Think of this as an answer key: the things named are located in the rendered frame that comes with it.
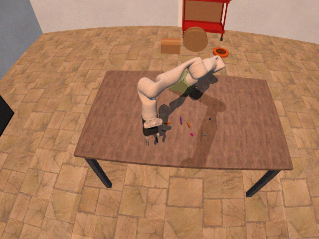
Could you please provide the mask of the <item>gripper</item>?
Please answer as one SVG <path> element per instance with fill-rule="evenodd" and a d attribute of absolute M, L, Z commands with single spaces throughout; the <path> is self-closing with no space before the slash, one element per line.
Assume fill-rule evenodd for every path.
<path fill-rule="evenodd" d="M 157 134 L 156 141 L 159 143 L 159 133 L 158 133 L 158 125 L 161 125 L 163 120 L 158 119 L 157 110 L 153 113 L 145 113 L 142 110 L 142 121 L 143 121 L 143 134 L 146 139 L 147 146 L 149 145 L 148 137 L 149 135 Z"/>

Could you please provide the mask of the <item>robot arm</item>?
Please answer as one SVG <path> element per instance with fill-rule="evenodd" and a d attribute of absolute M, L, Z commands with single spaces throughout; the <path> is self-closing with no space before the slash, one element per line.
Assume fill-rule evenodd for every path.
<path fill-rule="evenodd" d="M 142 102 L 143 112 L 153 113 L 157 110 L 157 101 L 155 97 L 166 88 L 176 84 L 186 68 L 189 71 L 186 76 L 186 81 L 189 85 L 193 86 L 213 73 L 222 70 L 224 67 L 225 64 L 218 55 L 203 60 L 200 57 L 196 57 L 182 63 L 172 70 L 158 75 L 156 77 L 156 82 L 147 77 L 141 78 L 138 81 L 137 90 Z"/>

